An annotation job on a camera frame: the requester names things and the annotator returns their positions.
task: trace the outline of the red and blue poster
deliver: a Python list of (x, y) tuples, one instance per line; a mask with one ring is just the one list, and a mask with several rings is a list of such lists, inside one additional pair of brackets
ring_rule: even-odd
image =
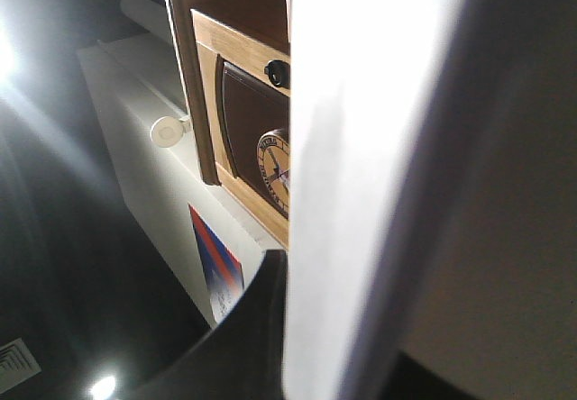
[(190, 216), (197, 237), (198, 253), (205, 274), (210, 304), (217, 323), (231, 311), (243, 294), (243, 267), (218, 239), (192, 206)]

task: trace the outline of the wooden frame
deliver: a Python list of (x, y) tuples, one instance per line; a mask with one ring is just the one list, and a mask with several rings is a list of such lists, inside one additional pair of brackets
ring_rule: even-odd
[[(223, 187), (261, 223), (285, 248), (289, 247), (289, 220), (264, 200), (234, 170), (231, 154), (223, 131), (220, 98), (220, 68), (228, 60), (264, 83), (270, 84), (262, 72), (271, 59), (290, 62), (288, 55), (256, 41), (233, 28), (193, 11), (198, 58), (206, 96), (206, 109), (215, 153), (216, 173)], [(276, 88), (286, 96), (290, 90)]]
[[(238, 177), (219, 110), (222, 60), (267, 85), (270, 60), (287, 63), (286, 0), (166, 0), (202, 179), (223, 185), (285, 248), (289, 220)], [(289, 89), (275, 87), (290, 96)]]

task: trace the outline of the ceiling light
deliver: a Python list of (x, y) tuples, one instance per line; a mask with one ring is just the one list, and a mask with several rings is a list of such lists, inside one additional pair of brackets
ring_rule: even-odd
[(90, 395), (94, 400), (106, 400), (114, 394), (116, 389), (116, 378), (114, 376), (104, 377), (90, 388)]

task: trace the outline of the air vent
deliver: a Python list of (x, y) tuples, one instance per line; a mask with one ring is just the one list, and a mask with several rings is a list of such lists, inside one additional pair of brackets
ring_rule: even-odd
[(0, 394), (41, 372), (22, 339), (0, 347)]

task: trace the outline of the bright light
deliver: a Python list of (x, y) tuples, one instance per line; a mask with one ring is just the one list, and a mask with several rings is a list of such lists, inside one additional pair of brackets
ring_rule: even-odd
[(14, 51), (0, 28), (0, 80), (6, 78), (14, 69)]
[(114, 376), (100, 379), (90, 389), (90, 395), (94, 400), (106, 400), (110, 398), (116, 389), (116, 378)]

